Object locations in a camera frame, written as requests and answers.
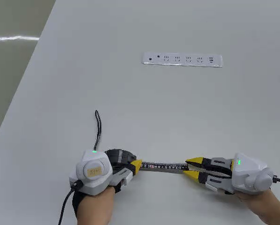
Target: power strip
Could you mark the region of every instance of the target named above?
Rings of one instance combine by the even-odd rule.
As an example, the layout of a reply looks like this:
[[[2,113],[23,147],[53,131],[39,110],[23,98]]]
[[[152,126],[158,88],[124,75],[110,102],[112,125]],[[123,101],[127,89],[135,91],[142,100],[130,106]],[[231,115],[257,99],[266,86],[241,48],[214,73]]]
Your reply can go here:
[[[193,67],[222,67],[222,56],[217,54],[145,52],[142,63]]]

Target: label sticker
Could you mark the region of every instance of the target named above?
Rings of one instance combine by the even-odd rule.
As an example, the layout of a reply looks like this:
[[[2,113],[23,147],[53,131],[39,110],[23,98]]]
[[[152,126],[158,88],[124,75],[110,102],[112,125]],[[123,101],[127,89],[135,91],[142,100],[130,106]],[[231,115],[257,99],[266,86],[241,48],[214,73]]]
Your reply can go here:
[[[88,169],[87,172],[88,172],[88,177],[95,177],[95,176],[99,176],[102,174],[100,166]]]

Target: gray floor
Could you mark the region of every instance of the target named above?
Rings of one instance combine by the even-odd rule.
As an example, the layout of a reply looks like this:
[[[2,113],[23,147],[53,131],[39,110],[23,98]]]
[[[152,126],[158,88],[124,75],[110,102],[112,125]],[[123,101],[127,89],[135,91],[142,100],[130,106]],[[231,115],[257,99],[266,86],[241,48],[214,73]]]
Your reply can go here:
[[[0,38],[40,37],[54,0],[0,0]],[[36,40],[0,41],[0,125],[30,60]]]

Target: hand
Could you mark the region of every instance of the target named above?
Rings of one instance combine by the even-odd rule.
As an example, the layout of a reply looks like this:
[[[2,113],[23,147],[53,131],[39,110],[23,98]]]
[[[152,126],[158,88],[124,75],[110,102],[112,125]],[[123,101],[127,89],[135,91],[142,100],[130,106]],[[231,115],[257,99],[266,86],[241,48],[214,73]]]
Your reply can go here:
[[[236,192],[236,195],[264,223],[280,225],[280,201],[271,190],[267,190],[259,195],[246,195],[242,192]]]
[[[77,210],[78,225],[107,225],[112,217],[115,189],[108,187],[99,195],[85,196]]]

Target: white table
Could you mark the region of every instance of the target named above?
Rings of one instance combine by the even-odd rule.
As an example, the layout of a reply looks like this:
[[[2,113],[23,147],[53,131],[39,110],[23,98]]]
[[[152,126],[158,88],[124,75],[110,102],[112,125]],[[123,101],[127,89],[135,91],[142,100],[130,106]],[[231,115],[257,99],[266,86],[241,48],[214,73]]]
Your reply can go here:
[[[143,65],[147,51],[218,53],[224,67]],[[95,109],[99,150],[165,162],[240,151],[280,176],[280,2],[56,1],[0,128],[1,225],[57,224]],[[111,224],[261,224],[182,175],[140,172],[115,198]],[[63,224],[75,222],[69,201]]]

